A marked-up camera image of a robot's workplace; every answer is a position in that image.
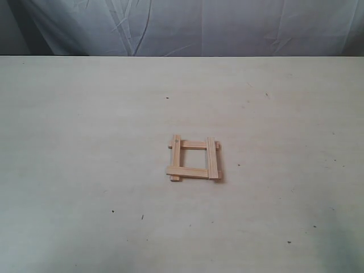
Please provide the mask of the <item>white backdrop cloth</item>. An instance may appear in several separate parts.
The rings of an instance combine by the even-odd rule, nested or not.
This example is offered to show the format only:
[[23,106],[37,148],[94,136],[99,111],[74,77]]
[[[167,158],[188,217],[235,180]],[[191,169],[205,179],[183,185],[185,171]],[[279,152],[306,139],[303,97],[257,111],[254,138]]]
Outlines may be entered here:
[[2,1],[2,55],[362,56],[362,1]]

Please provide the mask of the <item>plain wood strip front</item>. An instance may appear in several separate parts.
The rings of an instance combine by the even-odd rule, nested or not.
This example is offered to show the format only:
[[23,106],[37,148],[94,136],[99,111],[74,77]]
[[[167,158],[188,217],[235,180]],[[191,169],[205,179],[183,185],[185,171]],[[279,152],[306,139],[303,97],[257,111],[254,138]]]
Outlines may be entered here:
[[199,168],[175,167],[168,166],[166,174],[171,177],[171,180],[180,180],[182,177],[208,179],[208,170]]

